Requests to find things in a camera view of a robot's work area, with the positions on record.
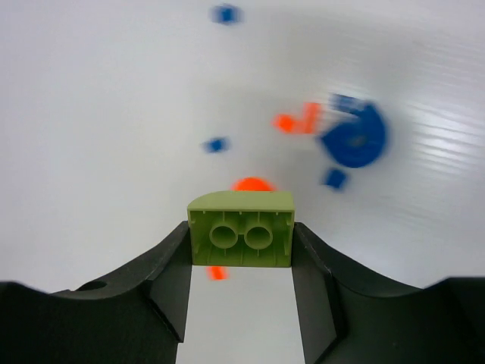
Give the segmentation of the light green 2x2 lego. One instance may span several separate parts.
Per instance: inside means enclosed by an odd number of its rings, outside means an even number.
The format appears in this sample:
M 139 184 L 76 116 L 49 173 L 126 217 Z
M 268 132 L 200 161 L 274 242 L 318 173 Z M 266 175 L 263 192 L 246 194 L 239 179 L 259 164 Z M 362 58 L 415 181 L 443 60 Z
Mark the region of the light green 2x2 lego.
M 187 206 L 192 263 L 288 268 L 295 224 L 293 195 L 284 191 L 217 191 Z

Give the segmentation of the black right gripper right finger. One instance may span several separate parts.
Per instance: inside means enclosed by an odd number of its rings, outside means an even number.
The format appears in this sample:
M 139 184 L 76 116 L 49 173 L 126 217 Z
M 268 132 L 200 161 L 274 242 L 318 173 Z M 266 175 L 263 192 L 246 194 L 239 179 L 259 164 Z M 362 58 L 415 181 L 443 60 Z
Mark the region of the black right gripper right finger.
M 307 363 L 482 363 L 484 280 L 417 288 L 293 231 L 293 285 Z

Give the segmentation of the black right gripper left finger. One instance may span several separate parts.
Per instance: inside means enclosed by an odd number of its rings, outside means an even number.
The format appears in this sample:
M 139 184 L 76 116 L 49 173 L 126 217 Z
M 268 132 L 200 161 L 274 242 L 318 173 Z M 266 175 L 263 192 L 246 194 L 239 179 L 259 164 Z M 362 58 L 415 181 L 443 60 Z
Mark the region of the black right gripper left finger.
M 76 290 L 1 283 L 3 363 L 174 363 L 192 251 L 181 222 L 159 244 Z

